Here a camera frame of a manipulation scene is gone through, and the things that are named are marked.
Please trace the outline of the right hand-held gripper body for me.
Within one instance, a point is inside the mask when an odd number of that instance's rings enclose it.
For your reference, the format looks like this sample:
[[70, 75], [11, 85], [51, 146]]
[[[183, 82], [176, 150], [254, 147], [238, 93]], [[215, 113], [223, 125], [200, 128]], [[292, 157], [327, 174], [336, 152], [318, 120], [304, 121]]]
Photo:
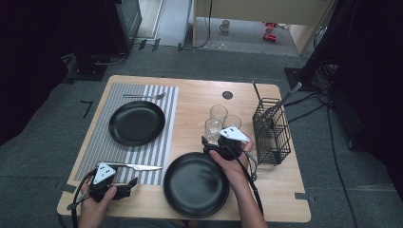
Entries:
[[218, 152], [228, 161], [238, 158], [242, 153], [241, 145], [250, 142], [250, 138], [234, 126], [220, 130], [219, 134], [218, 143], [210, 144], [209, 149]]

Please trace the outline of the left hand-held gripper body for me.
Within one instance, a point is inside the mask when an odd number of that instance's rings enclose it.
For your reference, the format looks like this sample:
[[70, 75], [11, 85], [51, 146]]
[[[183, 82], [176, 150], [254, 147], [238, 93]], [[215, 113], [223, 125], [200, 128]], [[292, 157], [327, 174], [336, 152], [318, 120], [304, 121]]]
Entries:
[[89, 195], [100, 202], [114, 179], [117, 170], [106, 164], [105, 162], [100, 162], [95, 171], [95, 176], [89, 185]]

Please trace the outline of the silver knife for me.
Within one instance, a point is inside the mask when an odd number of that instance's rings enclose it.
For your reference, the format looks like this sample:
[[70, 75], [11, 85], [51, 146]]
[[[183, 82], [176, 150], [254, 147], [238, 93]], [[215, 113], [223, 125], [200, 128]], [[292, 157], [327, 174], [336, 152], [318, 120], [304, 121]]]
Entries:
[[133, 164], [133, 163], [123, 163], [123, 162], [112, 162], [112, 161], [98, 161], [95, 166], [98, 167], [101, 164], [106, 164], [108, 166], [113, 167], [127, 167], [136, 171], [154, 171], [163, 169], [160, 166], [155, 165], [144, 165], [144, 164]]

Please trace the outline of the black wire cutlery rack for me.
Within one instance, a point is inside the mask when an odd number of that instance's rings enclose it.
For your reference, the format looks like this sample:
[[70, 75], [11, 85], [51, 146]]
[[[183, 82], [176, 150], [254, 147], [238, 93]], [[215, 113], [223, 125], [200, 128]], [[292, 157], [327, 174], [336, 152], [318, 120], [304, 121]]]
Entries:
[[279, 99], [263, 98], [253, 115], [258, 164], [282, 164], [291, 153], [290, 131]]

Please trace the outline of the black plate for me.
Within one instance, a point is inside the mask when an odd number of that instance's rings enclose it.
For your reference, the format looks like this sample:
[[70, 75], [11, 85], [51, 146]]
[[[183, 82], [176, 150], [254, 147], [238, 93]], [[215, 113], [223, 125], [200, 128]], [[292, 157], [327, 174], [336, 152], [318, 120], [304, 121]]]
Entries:
[[179, 156], [166, 169], [163, 193], [170, 207], [181, 216], [204, 219], [226, 203], [229, 181], [213, 159], [200, 152]]
[[119, 107], [110, 117], [112, 139], [125, 146], [140, 146], [155, 140], [163, 131], [163, 111], [148, 101], [134, 101]]

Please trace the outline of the silver fork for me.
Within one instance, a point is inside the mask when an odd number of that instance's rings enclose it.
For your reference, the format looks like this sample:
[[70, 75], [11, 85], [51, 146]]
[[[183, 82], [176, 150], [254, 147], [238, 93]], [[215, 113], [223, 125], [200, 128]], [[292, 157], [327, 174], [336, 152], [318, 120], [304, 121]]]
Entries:
[[129, 99], [140, 99], [140, 98], [146, 98], [146, 99], [153, 99], [153, 100], [160, 100], [162, 98], [164, 98], [166, 95], [166, 93], [161, 93], [161, 94], [157, 94], [157, 95], [151, 95], [151, 96], [147, 96], [147, 95], [134, 95], [134, 94], [125, 94], [123, 95], [123, 98], [129, 98]]

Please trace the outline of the person's right hand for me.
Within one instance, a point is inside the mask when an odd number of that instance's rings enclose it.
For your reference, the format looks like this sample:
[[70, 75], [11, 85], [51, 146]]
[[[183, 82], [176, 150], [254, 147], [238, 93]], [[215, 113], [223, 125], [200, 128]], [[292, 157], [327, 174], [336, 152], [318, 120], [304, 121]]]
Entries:
[[222, 168], [227, 179], [231, 183], [234, 190], [241, 188], [249, 188], [249, 183], [242, 169], [248, 165], [248, 158], [245, 154], [239, 156], [238, 160], [227, 161], [218, 152], [211, 151], [211, 158]]

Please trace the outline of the person's left hand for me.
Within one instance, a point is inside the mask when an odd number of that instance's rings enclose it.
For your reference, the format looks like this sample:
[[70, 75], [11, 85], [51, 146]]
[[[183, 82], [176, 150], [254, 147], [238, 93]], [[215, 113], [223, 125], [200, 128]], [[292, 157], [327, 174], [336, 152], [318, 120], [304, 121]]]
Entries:
[[112, 202], [117, 188], [111, 186], [104, 195], [104, 198], [97, 202], [94, 199], [87, 199], [81, 205], [81, 218], [84, 219], [96, 219], [103, 221], [108, 205]]

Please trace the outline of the striped woven placemat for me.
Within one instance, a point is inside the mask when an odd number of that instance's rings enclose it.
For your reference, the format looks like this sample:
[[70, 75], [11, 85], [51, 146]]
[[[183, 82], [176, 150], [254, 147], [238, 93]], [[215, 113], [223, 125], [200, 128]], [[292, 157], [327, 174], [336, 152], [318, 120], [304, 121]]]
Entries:
[[[145, 145], [133, 147], [118, 144], [112, 139], [108, 132], [110, 117], [120, 106], [131, 102], [131, 99], [123, 98], [123, 95], [151, 96], [164, 92], [166, 95], [160, 100], [141, 98], [142, 101], [154, 103], [164, 113], [165, 125], [155, 140]], [[164, 171], [168, 165], [178, 95], [179, 88], [177, 86], [114, 83], [106, 96], [106, 103], [101, 108], [100, 117], [95, 124], [74, 179], [80, 181], [88, 171], [95, 167], [96, 162], [124, 162], [155, 165], [163, 169], [135, 171], [131, 168], [121, 167], [115, 175], [115, 182], [127, 183], [137, 177], [138, 184], [161, 185]]]

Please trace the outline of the thin black stick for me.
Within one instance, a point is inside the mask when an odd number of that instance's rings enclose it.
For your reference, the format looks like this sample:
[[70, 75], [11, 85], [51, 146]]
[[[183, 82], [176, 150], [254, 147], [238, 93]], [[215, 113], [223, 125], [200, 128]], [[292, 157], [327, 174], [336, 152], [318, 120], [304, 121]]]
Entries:
[[261, 97], [260, 97], [259, 90], [258, 90], [258, 87], [257, 87], [256, 82], [255, 82], [255, 81], [252, 81], [252, 85], [253, 85], [253, 88], [255, 89], [256, 95], [257, 95], [257, 97], [258, 97], [259, 106], [262, 106], [262, 99], [261, 99]]

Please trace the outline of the silver spoon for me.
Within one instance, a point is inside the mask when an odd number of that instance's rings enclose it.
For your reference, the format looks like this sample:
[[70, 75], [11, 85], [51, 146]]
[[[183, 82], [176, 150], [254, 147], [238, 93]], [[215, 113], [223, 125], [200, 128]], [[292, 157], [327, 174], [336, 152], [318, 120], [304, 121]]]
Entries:
[[297, 83], [295, 87], [287, 92], [285, 96], [278, 101], [274, 106], [269, 107], [260, 117], [260, 119], [266, 122], [268, 119], [271, 119], [274, 114], [302, 87], [302, 83]]

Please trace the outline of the black stand base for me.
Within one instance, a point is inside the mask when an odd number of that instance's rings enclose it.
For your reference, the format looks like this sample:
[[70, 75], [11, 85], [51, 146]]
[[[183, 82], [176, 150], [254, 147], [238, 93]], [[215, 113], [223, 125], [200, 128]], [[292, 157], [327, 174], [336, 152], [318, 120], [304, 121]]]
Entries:
[[301, 83], [300, 91], [318, 91], [318, 88], [310, 80], [305, 80], [305, 75], [301, 68], [286, 67], [284, 72], [291, 89], [293, 89], [298, 83]]
[[75, 56], [75, 63], [67, 75], [68, 80], [102, 81], [106, 66], [96, 63], [92, 58]]

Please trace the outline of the light wooden desk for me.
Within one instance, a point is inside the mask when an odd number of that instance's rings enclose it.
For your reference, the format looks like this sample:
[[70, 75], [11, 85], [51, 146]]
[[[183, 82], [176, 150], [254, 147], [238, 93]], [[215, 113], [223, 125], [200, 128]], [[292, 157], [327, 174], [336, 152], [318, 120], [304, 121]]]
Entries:
[[315, 31], [331, 14], [337, 0], [193, 0], [198, 17], [284, 23], [297, 53], [302, 55]]

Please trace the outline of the black curtain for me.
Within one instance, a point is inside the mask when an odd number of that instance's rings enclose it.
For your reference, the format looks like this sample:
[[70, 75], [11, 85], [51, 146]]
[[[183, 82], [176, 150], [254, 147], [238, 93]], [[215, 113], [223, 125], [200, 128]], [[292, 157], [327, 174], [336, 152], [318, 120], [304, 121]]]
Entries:
[[19, 135], [67, 77], [69, 53], [92, 58], [82, 39], [106, 0], [0, 0], [0, 146]]
[[386, 165], [403, 200], [403, 0], [337, 0], [300, 81], [326, 65], [338, 66], [330, 95], [352, 146]]

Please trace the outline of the black cabinet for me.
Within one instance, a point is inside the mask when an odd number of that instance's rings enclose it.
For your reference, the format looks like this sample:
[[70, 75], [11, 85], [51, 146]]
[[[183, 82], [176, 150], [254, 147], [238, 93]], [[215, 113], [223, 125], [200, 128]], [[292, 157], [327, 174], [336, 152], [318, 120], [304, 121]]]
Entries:
[[108, 17], [118, 53], [128, 53], [143, 20], [139, 0], [106, 0]]

